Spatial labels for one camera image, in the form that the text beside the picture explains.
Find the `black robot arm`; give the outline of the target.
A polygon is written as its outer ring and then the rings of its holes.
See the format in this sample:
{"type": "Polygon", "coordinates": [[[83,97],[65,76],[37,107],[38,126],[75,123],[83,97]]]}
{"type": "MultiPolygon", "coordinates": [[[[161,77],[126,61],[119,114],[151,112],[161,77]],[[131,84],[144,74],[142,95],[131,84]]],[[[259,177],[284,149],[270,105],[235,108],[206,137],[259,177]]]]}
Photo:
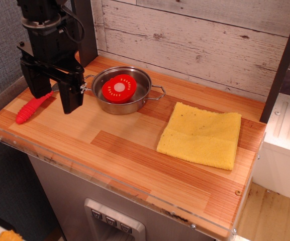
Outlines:
{"type": "Polygon", "coordinates": [[[58,83],[62,106],[69,114],[83,103],[84,68],[75,54],[84,39],[84,26],[65,1],[18,1],[29,41],[20,42],[21,69],[35,98],[58,83]]]}

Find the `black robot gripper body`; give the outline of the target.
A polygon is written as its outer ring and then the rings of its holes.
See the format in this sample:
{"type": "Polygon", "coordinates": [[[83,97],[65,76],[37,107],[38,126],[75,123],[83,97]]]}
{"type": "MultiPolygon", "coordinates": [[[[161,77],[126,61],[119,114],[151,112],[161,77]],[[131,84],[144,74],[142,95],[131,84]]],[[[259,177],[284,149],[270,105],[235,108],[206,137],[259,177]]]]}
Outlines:
{"type": "Polygon", "coordinates": [[[63,30],[29,30],[29,41],[18,43],[21,68],[26,80],[38,75],[53,80],[83,80],[84,68],[75,58],[77,44],[63,30]]]}

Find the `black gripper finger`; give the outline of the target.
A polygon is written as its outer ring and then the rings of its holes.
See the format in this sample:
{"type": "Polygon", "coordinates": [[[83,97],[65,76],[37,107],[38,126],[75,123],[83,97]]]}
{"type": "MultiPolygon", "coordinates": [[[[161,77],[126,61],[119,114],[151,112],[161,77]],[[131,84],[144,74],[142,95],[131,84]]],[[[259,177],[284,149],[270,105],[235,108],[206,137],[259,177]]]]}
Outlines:
{"type": "Polygon", "coordinates": [[[83,104],[83,74],[63,74],[58,82],[60,98],[65,114],[72,113],[83,104]]]}
{"type": "Polygon", "coordinates": [[[37,66],[28,65],[21,61],[21,69],[32,95],[39,99],[51,92],[49,77],[41,73],[37,66]]]}

